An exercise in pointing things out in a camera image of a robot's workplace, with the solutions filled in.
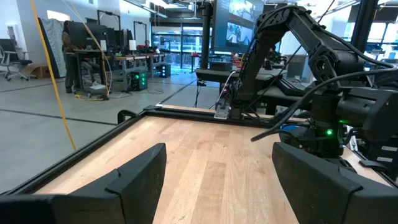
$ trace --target office chair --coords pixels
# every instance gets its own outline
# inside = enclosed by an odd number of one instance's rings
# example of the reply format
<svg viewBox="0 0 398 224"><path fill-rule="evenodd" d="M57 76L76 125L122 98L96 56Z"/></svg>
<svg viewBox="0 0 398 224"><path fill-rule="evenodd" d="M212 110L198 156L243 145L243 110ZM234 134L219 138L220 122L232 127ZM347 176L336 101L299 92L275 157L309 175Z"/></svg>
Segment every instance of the office chair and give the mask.
<svg viewBox="0 0 398 224"><path fill-rule="evenodd" d="M26 81L28 81L30 77L37 78L35 75L24 75L21 73L21 69L28 64L31 64L32 61L18 59L18 54L11 39L0 39L0 54L0 57L2 57L0 65L7 67L7 71L4 73L4 78L7 81L10 81L14 76L19 76ZM12 71L10 71L10 67L17 68L18 72L12 73Z"/></svg>

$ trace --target robot workstation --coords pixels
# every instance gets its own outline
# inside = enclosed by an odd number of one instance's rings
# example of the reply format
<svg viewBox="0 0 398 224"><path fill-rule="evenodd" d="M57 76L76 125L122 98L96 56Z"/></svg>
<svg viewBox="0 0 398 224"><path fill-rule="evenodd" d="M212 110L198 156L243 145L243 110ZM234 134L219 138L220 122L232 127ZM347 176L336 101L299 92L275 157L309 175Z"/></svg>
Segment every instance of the robot workstation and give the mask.
<svg viewBox="0 0 398 224"><path fill-rule="evenodd" d="M215 110L120 111L114 129L0 196L1 223L398 223L396 185L354 149L398 133L398 91L379 88L398 68L310 13L258 17ZM254 116L256 75L288 31L316 85L285 111ZM365 61L378 69L364 71ZM303 104L310 118L292 118Z"/></svg>

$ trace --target green light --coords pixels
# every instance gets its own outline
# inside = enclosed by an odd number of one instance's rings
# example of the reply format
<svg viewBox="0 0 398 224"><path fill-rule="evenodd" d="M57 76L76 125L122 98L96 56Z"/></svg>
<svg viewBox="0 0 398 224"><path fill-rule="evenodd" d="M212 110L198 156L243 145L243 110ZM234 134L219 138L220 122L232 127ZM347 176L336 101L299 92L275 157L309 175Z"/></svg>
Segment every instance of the green light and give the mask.
<svg viewBox="0 0 398 224"><path fill-rule="evenodd" d="M327 129L326 130L326 134L327 135L332 135L333 134L333 130L332 129Z"/></svg>

